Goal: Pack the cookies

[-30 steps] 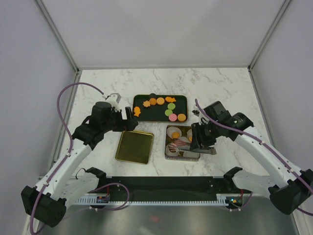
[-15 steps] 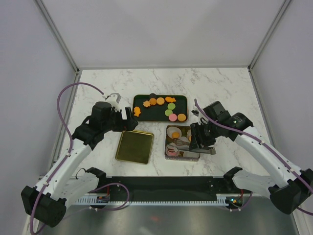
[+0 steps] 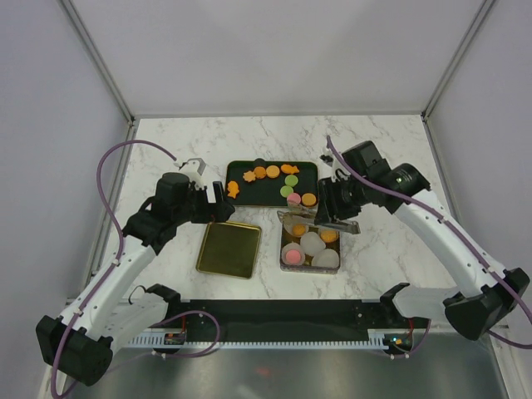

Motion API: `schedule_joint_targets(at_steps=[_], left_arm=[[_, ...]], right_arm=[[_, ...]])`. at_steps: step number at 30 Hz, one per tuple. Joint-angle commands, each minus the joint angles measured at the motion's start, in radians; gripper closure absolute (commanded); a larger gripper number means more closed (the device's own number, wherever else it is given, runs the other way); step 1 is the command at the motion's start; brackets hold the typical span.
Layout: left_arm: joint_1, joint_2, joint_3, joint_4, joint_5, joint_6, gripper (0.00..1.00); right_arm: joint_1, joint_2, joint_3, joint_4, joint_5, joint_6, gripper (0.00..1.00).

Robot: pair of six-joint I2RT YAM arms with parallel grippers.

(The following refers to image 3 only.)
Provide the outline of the metal serving tongs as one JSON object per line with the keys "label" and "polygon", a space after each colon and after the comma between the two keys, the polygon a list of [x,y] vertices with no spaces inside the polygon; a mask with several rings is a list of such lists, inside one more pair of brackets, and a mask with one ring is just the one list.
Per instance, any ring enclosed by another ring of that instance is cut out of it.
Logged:
{"label": "metal serving tongs", "polygon": [[282,224],[303,224],[309,227],[333,229],[347,234],[360,234],[357,221],[341,221],[328,216],[326,211],[317,211],[300,204],[289,203],[286,210],[278,210],[277,216]]}

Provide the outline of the pink cookie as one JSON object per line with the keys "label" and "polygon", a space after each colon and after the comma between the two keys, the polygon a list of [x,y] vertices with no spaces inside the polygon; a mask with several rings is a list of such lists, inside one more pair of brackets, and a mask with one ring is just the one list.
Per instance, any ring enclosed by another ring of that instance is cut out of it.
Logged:
{"label": "pink cookie", "polygon": [[298,264],[302,259],[300,252],[296,249],[290,249],[285,254],[287,264]]}
{"label": "pink cookie", "polygon": [[299,205],[302,202],[301,195],[299,195],[298,193],[293,192],[293,193],[288,195],[287,202],[288,202],[289,206]]}

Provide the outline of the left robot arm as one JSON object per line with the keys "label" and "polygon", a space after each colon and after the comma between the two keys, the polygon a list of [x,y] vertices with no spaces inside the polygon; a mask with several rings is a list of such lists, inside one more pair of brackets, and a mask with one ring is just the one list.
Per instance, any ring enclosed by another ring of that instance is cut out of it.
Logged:
{"label": "left robot arm", "polygon": [[101,269],[59,316],[43,316],[37,341],[45,363],[87,387],[107,372],[116,352],[153,324],[172,328],[182,309],[171,299],[176,291],[150,288],[140,304],[114,310],[122,295],[187,223],[225,222],[234,213],[221,182],[213,183],[214,201],[196,172],[168,172],[155,193],[118,229],[119,243],[107,268]]}

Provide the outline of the orange swirl cookie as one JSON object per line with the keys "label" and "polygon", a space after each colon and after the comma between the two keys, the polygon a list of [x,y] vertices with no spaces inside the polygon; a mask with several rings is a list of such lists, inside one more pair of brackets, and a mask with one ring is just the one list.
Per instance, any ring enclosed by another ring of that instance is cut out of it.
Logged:
{"label": "orange swirl cookie", "polygon": [[295,224],[292,227],[292,235],[295,237],[301,237],[307,232],[307,228],[303,224]]}

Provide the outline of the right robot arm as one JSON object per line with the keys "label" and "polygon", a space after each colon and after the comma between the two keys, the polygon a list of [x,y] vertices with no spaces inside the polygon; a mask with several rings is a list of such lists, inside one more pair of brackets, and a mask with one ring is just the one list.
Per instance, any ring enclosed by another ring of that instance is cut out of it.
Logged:
{"label": "right robot arm", "polygon": [[522,268],[507,269],[488,255],[456,222],[413,165],[391,168],[368,140],[339,152],[329,140],[322,161],[329,177],[318,181],[314,223],[355,234],[354,217],[365,205],[382,207],[408,226],[438,258],[454,288],[418,288],[400,283],[380,307],[380,318],[399,328],[409,318],[449,323],[462,337],[498,338],[493,327],[516,307],[531,314],[523,295],[530,278]]}

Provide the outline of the tan sandwich cookie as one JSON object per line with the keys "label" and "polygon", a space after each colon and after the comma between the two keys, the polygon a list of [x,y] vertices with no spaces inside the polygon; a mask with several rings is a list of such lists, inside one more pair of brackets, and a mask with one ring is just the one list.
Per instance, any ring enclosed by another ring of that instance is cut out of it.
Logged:
{"label": "tan sandwich cookie", "polygon": [[338,238],[338,233],[335,230],[323,230],[320,237],[326,244],[333,243]]}
{"label": "tan sandwich cookie", "polygon": [[266,175],[270,179],[276,179],[280,175],[280,169],[276,165],[270,165],[266,168]]}
{"label": "tan sandwich cookie", "polygon": [[317,203],[317,197],[312,193],[305,193],[301,197],[301,203],[306,207],[313,207]]}

